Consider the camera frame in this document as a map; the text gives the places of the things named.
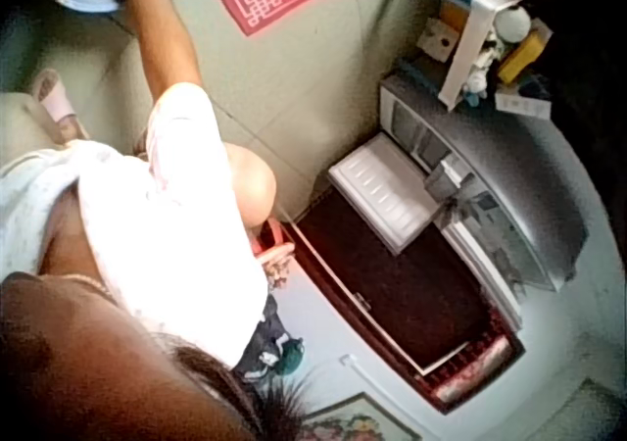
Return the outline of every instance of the framed picture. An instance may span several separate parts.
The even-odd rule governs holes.
[[[365,393],[305,419],[298,441],[418,441],[422,437]]]

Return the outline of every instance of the white wall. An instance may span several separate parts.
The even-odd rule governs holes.
[[[584,337],[572,362],[483,439],[527,439],[563,407],[586,378],[591,378],[618,397],[624,397],[624,371],[625,362],[619,348],[596,338]]]
[[[589,237],[577,261],[577,275],[564,299],[586,332],[619,347],[624,355],[627,317],[625,274],[603,203],[583,165],[561,133],[544,124],[527,126],[553,159],[583,212]]]
[[[531,290],[523,304],[525,327],[519,334],[527,348],[525,356],[471,401],[443,416],[387,367],[300,267],[276,298],[285,326],[305,339],[306,357],[295,378],[307,378],[311,410],[366,391],[426,440],[475,439],[501,423],[572,359],[579,334],[558,295]],[[357,370],[342,364],[347,355],[353,356]]]
[[[566,376],[555,379],[554,405],[564,394],[571,393],[574,381],[583,373],[572,363],[580,359],[578,345],[582,335],[588,333],[593,335],[590,341],[595,344],[602,345],[603,339],[614,343],[613,356],[600,352],[595,364],[613,368],[612,383],[620,380],[624,366],[616,362],[624,361],[624,275],[603,206],[560,133],[535,126],[530,129],[551,152],[555,167],[576,192],[590,236],[572,282],[558,294],[527,290],[521,303],[523,328],[518,333],[525,355],[472,400],[443,416],[389,369],[341,319],[311,280],[296,269],[289,288],[278,293],[277,300],[286,327],[295,336],[305,338],[306,358],[295,377],[309,375],[308,400],[312,410],[366,391],[427,440],[482,439],[487,433],[502,429],[503,423],[554,381],[557,374]],[[355,361],[357,370],[342,364],[347,355],[352,355],[348,361]],[[532,416],[535,424],[541,425],[546,413],[536,412]],[[515,437],[514,432],[510,434],[511,437],[501,439],[524,439]]]

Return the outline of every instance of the pink shirt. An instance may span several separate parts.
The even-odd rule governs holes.
[[[2,169],[0,241],[8,252],[0,271],[37,272],[55,198],[78,180],[87,238],[119,303],[149,331],[179,336],[233,367],[262,316],[267,281],[205,91],[171,87],[150,117],[147,146],[148,163],[74,141]]]

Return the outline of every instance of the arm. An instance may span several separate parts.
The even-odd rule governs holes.
[[[170,0],[127,0],[154,100],[172,85],[202,86],[194,44]]]

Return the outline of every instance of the tile floor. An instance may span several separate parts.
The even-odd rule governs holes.
[[[313,0],[246,37],[219,0],[173,0],[225,141],[263,157],[293,216],[325,169],[377,126],[377,82],[410,51],[434,0]],[[56,11],[38,66],[56,68],[96,140],[129,152],[152,100],[123,16]]]

